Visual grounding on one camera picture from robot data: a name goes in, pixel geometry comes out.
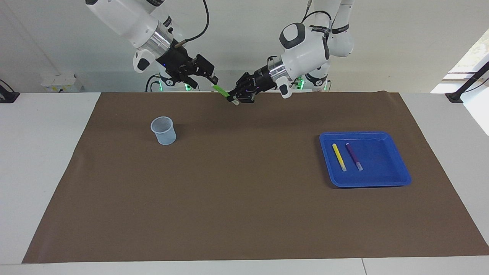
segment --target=black stand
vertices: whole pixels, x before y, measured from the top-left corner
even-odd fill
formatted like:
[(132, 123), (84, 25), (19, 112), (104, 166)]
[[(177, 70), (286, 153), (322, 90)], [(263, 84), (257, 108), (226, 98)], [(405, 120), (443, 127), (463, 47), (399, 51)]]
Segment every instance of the black stand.
[(18, 92), (9, 92), (5, 90), (4, 87), (0, 85), (0, 94), (3, 96), (3, 99), (0, 97), (0, 103), (14, 103), (17, 97), (19, 97), (20, 93)]
[(456, 92), (452, 93), (446, 93), (446, 97), (450, 102), (452, 103), (463, 103), (463, 101), (460, 99), (463, 93), (467, 91), (472, 84), (474, 84), (479, 78), (481, 78), (487, 71), (489, 70), (489, 62), (487, 62), (480, 70), (478, 70), (473, 77), (471, 77), (465, 84), (463, 84), (460, 89), (458, 89)]

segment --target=table surface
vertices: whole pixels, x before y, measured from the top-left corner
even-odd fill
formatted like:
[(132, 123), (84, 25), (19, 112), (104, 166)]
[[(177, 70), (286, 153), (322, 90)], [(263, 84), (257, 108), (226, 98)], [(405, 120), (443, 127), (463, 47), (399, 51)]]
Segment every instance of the table surface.
[[(487, 274), (489, 256), (21, 265), (99, 93), (22, 94), (0, 105), (0, 274)], [(489, 137), (442, 94), (401, 94), (489, 240)]]

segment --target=blue tray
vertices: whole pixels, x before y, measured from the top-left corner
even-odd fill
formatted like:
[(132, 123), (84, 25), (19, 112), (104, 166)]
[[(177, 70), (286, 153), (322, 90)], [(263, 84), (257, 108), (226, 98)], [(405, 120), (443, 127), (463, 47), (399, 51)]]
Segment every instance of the blue tray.
[[(411, 183), (411, 176), (399, 151), (386, 132), (322, 133), (319, 137), (324, 158), (334, 185), (348, 187), (403, 186)], [(345, 162), (343, 172), (333, 150), (336, 143)], [(350, 143), (363, 171), (353, 162), (346, 143)]]

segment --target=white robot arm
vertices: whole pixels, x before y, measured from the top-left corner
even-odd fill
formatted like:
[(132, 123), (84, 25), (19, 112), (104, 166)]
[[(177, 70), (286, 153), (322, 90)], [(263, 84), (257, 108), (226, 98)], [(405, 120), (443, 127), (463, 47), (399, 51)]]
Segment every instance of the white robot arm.
[(137, 49), (133, 58), (134, 69), (141, 73), (157, 61), (166, 68), (173, 83), (184, 82), (193, 88), (197, 82), (191, 75), (203, 76), (213, 84), (214, 65), (203, 56), (188, 56), (187, 50), (174, 38), (168, 16), (161, 22), (150, 13), (164, 0), (85, 0), (87, 7), (107, 26), (126, 38)]
[[(302, 22), (288, 25), (280, 34), (284, 53), (269, 58), (267, 65), (253, 75), (246, 72), (229, 93), (228, 101), (237, 99), (253, 103), (256, 94), (274, 87), (278, 87), (283, 98), (289, 98), (292, 96), (290, 85), (300, 76), (306, 80), (306, 88), (319, 90), (324, 87), (330, 55), (344, 57), (353, 50), (348, 22), (354, 1), (316, 0), (316, 11), (308, 14), (310, 0)], [(315, 16), (314, 25), (305, 26), (304, 20), (312, 15)]]

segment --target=window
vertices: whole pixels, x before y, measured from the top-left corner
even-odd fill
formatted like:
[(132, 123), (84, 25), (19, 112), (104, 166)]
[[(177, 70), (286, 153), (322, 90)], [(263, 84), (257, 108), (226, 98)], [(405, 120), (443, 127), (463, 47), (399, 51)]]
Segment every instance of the window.
[(477, 71), (474, 67), (489, 53), (489, 30), (462, 57), (448, 74), (461, 74)]

